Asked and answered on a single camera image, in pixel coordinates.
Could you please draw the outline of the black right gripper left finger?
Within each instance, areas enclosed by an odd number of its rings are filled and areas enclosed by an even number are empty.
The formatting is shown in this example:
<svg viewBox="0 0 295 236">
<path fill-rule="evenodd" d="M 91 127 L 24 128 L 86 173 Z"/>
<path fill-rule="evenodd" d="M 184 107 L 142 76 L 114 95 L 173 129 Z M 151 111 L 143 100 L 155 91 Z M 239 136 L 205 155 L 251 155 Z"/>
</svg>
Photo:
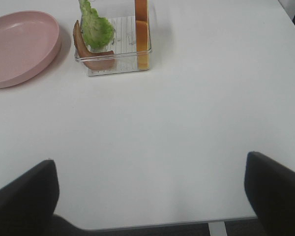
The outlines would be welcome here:
<svg viewBox="0 0 295 236">
<path fill-rule="evenodd" d="M 54 160 L 44 160 L 0 189 L 0 236 L 40 236 L 59 199 Z"/>
</svg>

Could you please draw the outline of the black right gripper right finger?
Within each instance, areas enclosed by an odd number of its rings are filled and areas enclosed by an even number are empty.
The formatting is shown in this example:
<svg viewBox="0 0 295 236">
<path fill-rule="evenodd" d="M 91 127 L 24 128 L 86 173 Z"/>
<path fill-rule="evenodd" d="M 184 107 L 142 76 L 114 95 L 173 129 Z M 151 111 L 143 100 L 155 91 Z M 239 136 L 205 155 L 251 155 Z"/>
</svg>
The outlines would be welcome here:
<svg viewBox="0 0 295 236">
<path fill-rule="evenodd" d="M 244 190 L 269 236 L 295 236 L 295 172 L 256 151 L 247 154 Z"/>
</svg>

